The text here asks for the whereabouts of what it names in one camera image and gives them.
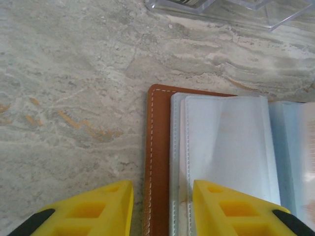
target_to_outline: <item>white stitching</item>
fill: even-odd
[[[162,92],[176,92],[176,91],[170,91],[170,90],[163,90],[163,89],[159,89],[156,88],[152,91],[151,93],[151,143],[150,143],[150,178],[149,178],[149,183],[150,183],[150,187],[149,187],[149,225],[148,225],[148,231],[145,232],[145,235],[149,235],[150,234],[150,225],[151,225],[151,205],[152,205],[152,145],[153,145],[153,95],[154,95],[154,91],[162,91]]]

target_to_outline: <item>gray marble surface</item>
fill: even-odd
[[[140,235],[154,83],[315,100],[314,24],[246,31],[151,13],[142,0],[0,5],[1,235],[121,179],[133,181],[130,235]]]

